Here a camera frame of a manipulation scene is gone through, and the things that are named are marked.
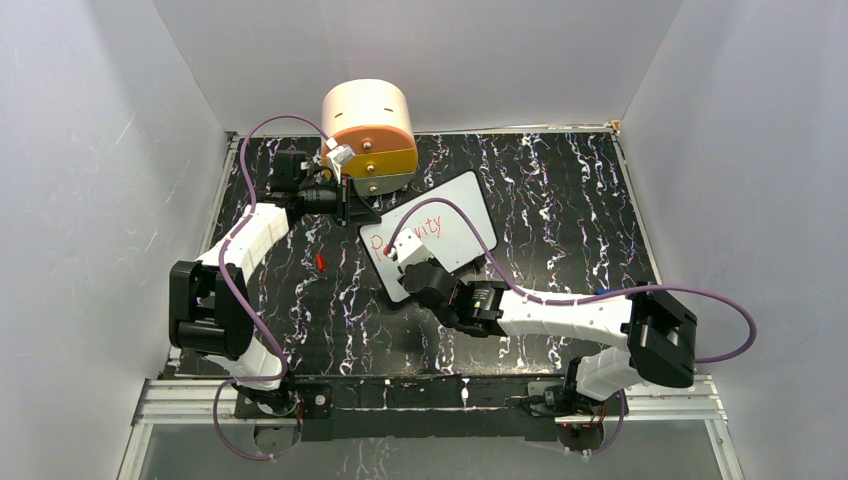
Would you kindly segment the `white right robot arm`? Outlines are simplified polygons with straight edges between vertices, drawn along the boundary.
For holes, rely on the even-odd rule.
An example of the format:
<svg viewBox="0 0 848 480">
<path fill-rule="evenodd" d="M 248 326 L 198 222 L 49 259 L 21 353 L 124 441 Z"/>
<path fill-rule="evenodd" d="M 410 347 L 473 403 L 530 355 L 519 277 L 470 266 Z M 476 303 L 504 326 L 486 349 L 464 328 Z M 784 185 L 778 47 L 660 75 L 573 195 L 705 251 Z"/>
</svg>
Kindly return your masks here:
<svg viewBox="0 0 848 480">
<path fill-rule="evenodd" d="M 615 296 L 520 293 L 504 282 L 464 282 L 435 260 L 407 267 L 400 283 L 443 326 L 473 337 L 542 335 L 604 345 L 569 364 L 563 399 L 577 414 L 637 383 L 694 383 L 696 316 L 654 286 Z"/>
</svg>

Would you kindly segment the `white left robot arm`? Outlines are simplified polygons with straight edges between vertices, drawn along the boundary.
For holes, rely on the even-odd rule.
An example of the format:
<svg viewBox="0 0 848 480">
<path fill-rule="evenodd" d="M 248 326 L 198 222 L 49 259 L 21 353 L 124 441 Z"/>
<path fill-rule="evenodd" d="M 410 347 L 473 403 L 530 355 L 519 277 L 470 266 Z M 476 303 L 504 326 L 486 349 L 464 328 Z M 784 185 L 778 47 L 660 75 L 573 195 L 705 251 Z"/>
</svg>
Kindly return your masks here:
<svg viewBox="0 0 848 480">
<path fill-rule="evenodd" d="M 247 283 L 306 215 L 326 215 L 340 226 L 379 223 L 342 171 L 353 158 L 348 145 L 330 148 L 323 164 L 302 151 L 277 155 L 266 194 L 253 196 L 209 251 L 176 262 L 169 274 L 171 344 L 223 367 L 235 384 L 261 391 L 260 403 L 275 416 L 294 411 L 299 391 L 284 380 L 288 366 L 281 345 L 252 307 Z"/>
</svg>

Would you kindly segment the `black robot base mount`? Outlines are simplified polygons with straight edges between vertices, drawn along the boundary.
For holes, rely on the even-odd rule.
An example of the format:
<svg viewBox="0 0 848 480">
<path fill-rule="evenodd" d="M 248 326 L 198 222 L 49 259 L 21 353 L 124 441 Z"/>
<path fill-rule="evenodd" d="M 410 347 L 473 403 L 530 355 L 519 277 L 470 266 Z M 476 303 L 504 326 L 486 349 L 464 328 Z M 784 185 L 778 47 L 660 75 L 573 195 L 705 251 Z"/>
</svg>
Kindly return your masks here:
<svg viewBox="0 0 848 480">
<path fill-rule="evenodd" d="M 271 426 L 299 420 L 303 438 L 601 438 L 612 410 L 568 400 L 561 375 L 306 376 L 290 383 L 291 405 L 263 412 L 237 392 L 234 415 Z"/>
</svg>

